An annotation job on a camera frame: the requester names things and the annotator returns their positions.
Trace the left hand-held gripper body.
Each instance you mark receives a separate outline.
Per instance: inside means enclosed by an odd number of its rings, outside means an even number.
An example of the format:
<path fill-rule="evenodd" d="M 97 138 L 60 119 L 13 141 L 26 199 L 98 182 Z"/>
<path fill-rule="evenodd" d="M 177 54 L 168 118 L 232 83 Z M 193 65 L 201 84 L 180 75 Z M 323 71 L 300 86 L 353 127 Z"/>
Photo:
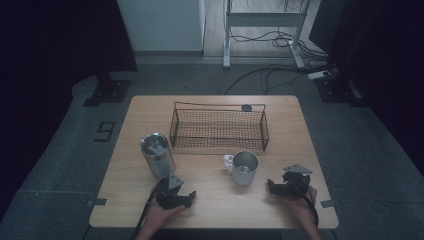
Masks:
<path fill-rule="evenodd" d="M 168 177 L 163 177 L 157 185 L 157 203 L 166 210 L 174 209 L 179 206 L 186 207 L 187 197 L 178 195 L 183 184 L 184 181 L 176 175 L 171 174 Z"/>

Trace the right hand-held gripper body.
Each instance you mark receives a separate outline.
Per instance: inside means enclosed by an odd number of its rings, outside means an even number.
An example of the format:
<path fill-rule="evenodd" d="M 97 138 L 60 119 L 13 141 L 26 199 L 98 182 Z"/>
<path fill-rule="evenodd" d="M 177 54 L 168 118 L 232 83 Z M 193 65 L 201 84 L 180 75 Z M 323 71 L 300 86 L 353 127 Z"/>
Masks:
<path fill-rule="evenodd" d="M 311 182 L 312 171 L 300 164 L 294 164 L 283 168 L 283 195 L 298 197 L 305 194 Z"/>

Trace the steel mug with white handle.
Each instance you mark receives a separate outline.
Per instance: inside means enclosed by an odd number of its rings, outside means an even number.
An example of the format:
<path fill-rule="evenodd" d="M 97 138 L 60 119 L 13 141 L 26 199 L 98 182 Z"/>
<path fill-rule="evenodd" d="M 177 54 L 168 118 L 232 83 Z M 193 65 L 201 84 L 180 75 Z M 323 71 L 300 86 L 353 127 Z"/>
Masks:
<path fill-rule="evenodd" d="M 257 156 L 251 151 L 240 151 L 235 155 L 224 155 L 223 164 L 231 173 L 235 183 L 241 186 L 250 185 L 259 167 Z"/>

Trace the steel insulated tumbler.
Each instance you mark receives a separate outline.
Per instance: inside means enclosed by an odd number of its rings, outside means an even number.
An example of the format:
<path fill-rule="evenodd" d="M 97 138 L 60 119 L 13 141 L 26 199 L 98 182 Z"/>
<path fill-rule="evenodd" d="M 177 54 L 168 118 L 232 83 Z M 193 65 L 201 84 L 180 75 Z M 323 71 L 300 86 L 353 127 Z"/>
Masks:
<path fill-rule="evenodd" d="M 141 152 L 157 179 L 175 172 L 175 164 L 167 138 L 160 133 L 147 135 L 140 143 Z"/>

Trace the black wire mesh basket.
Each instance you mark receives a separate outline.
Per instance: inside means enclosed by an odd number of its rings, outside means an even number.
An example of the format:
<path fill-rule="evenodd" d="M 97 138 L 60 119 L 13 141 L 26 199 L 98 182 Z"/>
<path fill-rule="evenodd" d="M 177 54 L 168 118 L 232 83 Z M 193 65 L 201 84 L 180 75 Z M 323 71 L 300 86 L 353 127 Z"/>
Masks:
<path fill-rule="evenodd" d="M 269 131 L 265 104 L 175 102 L 169 131 L 174 148 L 245 148 L 265 151 Z"/>

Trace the person's left hand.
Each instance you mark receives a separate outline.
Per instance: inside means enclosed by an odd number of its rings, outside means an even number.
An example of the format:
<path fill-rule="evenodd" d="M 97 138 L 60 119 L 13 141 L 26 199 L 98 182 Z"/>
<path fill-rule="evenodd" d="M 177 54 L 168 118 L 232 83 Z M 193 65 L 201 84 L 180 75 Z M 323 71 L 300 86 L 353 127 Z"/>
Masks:
<path fill-rule="evenodd" d="M 144 230 L 157 231 L 163 227 L 168 220 L 185 209 L 184 205 L 177 206 L 173 209 L 164 209 L 156 200 L 153 200 L 143 224 Z"/>

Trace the person's right hand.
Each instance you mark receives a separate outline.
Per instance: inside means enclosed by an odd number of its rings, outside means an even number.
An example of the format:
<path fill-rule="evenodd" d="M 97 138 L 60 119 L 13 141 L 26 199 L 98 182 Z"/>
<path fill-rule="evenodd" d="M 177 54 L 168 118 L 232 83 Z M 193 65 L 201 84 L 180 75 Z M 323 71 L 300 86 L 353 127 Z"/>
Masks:
<path fill-rule="evenodd" d="M 308 192 L 305 196 L 308 198 L 312 205 L 315 204 L 317 195 L 317 190 L 312 186 L 309 187 Z M 315 217 L 312 211 L 310 210 L 310 206 L 303 198 L 293 198 L 293 197 L 283 197 L 282 201 L 288 206 L 292 215 L 300 222 L 300 223 L 311 223 L 314 224 Z"/>

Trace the black stand base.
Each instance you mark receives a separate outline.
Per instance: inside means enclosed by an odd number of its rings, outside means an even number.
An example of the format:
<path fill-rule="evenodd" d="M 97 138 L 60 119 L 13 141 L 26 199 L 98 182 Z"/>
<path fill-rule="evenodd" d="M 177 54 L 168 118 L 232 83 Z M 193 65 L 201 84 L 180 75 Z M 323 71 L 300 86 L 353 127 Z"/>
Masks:
<path fill-rule="evenodd" d="M 352 81 L 343 82 L 335 77 L 315 80 L 321 100 L 325 103 L 347 103 L 352 107 L 367 107 L 365 97 Z"/>
<path fill-rule="evenodd" d="M 101 103 L 121 103 L 131 82 L 129 80 L 113 80 L 108 72 L 96 74 L 98 85 L 91 97 L 87 98 L 84 107 L 97 107 Z"/>

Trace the white power strip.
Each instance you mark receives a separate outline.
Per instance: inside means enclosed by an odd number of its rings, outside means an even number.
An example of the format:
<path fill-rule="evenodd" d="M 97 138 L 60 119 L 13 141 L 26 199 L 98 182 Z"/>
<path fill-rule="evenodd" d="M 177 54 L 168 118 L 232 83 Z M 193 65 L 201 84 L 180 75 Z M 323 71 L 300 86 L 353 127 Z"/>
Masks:
<path fill-rule="evenodd" d="M 316 80 L 316 79 L 330 77 L 330 76 L 331 76 L 331 73 L 328 70 L 324 70 L 324 71 L 319 71 L 319 72 L 314 72 L 314 73 L 308 74 L 308 79 L 309 80 Z"/>

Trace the dark curtain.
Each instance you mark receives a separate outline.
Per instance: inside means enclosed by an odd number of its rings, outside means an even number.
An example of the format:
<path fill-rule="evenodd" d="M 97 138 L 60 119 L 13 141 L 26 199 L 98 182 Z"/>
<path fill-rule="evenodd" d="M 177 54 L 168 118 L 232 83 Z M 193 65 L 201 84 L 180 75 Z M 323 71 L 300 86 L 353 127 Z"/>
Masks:
<path fill-rule="evenodd" d="M 424 175 L 424 0 L 318 0 L 309 39 Z"/>
<path fill-rule="evenodd" d="M 136 68 L 117 0 L 0 0 L 0 218 L 60 125 L 73 86 Z"/>

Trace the white cabinet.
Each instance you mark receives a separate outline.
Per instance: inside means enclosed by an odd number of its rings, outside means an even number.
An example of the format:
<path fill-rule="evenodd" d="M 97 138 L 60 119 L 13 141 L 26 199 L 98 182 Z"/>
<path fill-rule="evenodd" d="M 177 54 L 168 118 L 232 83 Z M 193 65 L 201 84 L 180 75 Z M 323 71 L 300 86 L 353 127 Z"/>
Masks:
<path fill-rule="evenodd" d="M 201 52 L 205 0 L 117 0 L 135 52 Z"/>

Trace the white metal desk frame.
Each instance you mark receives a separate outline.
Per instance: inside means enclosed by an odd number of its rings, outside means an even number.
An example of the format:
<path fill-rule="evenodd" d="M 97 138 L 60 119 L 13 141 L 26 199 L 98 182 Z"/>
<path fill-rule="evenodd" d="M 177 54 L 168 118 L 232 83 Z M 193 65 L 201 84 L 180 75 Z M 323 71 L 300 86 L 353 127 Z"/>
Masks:
<path fill-rule="evenodd" d="M 288 41 L 289 50 L 298 69 L 304 69 L 305 64 L 301 57 L 299 46 L 300 36 L 307 17 L 311 0 L 303 0 L 302 7 L 296 12 L 264 12 L 244 13 L 232 11 L 233 0 L 224 0 L 224 29 L 225 39 L 223 46 L 223 68 L 231 66 L 230 35 L 233 27 L 294 27 L 296 32 Z"/>

